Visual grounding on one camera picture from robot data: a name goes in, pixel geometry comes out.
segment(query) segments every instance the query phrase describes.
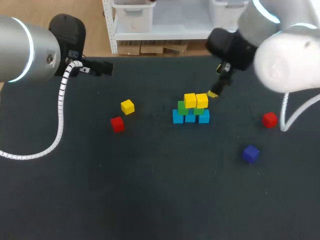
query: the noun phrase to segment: cube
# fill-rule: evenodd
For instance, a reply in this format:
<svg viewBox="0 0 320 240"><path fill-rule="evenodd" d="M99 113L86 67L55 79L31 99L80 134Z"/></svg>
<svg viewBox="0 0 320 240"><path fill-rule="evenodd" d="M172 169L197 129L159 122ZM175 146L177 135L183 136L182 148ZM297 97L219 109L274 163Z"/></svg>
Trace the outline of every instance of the cube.
<svg viewBox="0 0 320 240"><path fill-rule="evenodd" d="M194 115L202 115L205 113L205 110L203 108L194 108L193 109L193 114Z"/></svg>
<svg viewBox="0 0 320 240"><path fill-rule="evenodd" d="M185 115L185 120L186 123L195 123L196 122L196 115L194 115L193 109L189 109L188 115Z"/></svg>
<svg viewBox="0 0 320 240"><path fill-rule="evenodd" d="M184 101L178 101L178 114L179 115L187 115L189 110L185 107Z"/></svg>
<svg viewBox="0 0 320 240"><path fill-rule="evenodd" d="M257 160L259 153L260 153L260 151L255 146L249 145L243 151L242 157L248 163L253 164Z"/></svg>
<svg viewBox="0 0 320 240"><path fill-rule="evenodd" d="M195 93L186 93L184 95L184 106L186 109L193 109L197 107L197 97Z"/></svg>
<svg viewBox="0 0 320 240"><path fill-rule="evenodd" d="M115 133L122 132L122 131L125 130L124 121L122 120L122 118L120 116L112 118L110 120L110 122L111 122L111 125L112 125L112 128L113 128L113 131Z"/></svg>
<svg viewBox="0 0 320 240"><path fill-rule="evenodd" d="M179 115L178 110L172 110L172 120L174 124L183 124L184 123L184 116Z"/></svg>
<svg viewBox="0 0 320 240"><path fill-rule="evenodd" d="M277 116L273 112L266 113L263 115L262 123L268 129L274 128L278 123Z"/></svg>
<svg viewBox="0 0 320 240"><path fill-rule="evenodd" d="M199 115L199 124L208 124L210 121L210 113L208 109L204 110L202 115Z"/></svg>
<svg viewBox="0 0 320 240"><path fill-rule="evenodd" d="M206 93L196 94L196 107L198 109L205 109L208 107L208 96Z"/></svg>
<svg viewBox="0 0 320 240"><path fill-rule="evenodd" d="M135 111L135 105L133 104L133 102L130 99L128 99L128 100L123 101L121 103L121 109L125 115L128 115L128 114L131 114Z"/></svg>

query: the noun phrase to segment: white bin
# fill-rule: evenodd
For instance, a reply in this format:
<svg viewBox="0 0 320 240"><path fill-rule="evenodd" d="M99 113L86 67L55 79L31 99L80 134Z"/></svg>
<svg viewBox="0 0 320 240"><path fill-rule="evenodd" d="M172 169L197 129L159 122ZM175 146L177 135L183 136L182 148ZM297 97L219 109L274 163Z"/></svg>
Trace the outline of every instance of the white bin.
<svg viewBox="0 0 320 240"><path fill-rule="evenodd" d="M238 29L238 19L245 11L248 1L245 0L209 0L210 17L214 28L228 31Z"/></svg>
<svg viewBox="0 0 320 240"><path fill-rule="evenodd" d="M151 32L155 5L155 2L144 5L112 4L118 16L118 24L126 33Z"/></svg>

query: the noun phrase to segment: cyan cube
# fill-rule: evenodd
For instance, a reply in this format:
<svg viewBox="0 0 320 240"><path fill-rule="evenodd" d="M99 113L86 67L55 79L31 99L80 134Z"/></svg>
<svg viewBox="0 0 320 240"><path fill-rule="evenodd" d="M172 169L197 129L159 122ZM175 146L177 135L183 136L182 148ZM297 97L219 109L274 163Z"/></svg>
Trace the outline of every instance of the cyan cube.
<svg viewBox="0 0 320 240"><path fill-rule="evenodd" d="M184 123L184 116L179 115L177 109L172 110L172 120L174 124L183 124Z"/></svg>
<svg viewBox="0 0 320 240"><path fill-rule="evenodd" d="M243 151L242 157L248 163L253 164L257 160L259 153L260 153L260 151L255 146L249 145Z"/></svg>
<svg viewBox="0 0 320 240"><path fill-rule="evenodd" d="M208 109L204 110L202 115L199 115L199 123L200 124L208 124L210 121L210 113Z"/></svg>
<svg viewBox="0 0 320 240"><path fill-rule="evenodd" d="M195 123L196 122L196 115L194 115L194 110L189 109L189 113L185 115L185 120L186 123Z"/></svg>

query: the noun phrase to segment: metal cylinder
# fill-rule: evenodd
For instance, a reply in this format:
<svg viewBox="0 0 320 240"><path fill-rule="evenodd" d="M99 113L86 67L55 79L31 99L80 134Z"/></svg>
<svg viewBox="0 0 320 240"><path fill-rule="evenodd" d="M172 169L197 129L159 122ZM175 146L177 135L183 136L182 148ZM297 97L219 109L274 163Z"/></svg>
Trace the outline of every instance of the metal cylinder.
<svg viewBox="0 0 320 240"><path fill-rule="evenodd" d="M60 60L58 41L49 30L0 15L0 82L47 80Z"/></svg>

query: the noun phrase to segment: white spiral cable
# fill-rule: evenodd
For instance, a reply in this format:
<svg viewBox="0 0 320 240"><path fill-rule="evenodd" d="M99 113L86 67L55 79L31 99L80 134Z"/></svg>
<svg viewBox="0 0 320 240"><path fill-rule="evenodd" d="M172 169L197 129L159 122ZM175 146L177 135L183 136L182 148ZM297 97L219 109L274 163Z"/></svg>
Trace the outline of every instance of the white spiral cable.
<svg viewBox="0 0 320 240"><path fill-rule="evenodd" d="M315 104L316 102L320 101L320 94L317 96L309 99L306 101L303 105L301 105L289 118L289 120L286 122L286 111L287 111L287 105L289 101L289 93L286 93L283 97L282 102L282 108L280 113L280 129L283 132L288 131L288 129L291 127L291 125L297 120L297 118L305 111L307 108L309 108L311 105Z"/></svg>
<svg viewBox="0 0 320 240"><path fill-rule="evenodd" d="M73 68L79 68L82 66L83 66L82 62L73 61L68 65L68 67L64 71L62 81L60 84L60 91L59 91L59 98L58 98L58 131L57 131L55 140L53 141L51 146L42 152L32 154L32 155L14 155L14 154L10 154L0 150L0 156L5 157L7 159L14 159L14 160L37 159L52 152L56 148L56 146L58 146L62 137L62 133L64 131L64 99L65 99L65 90L66 90L68 78Z"/></svg>

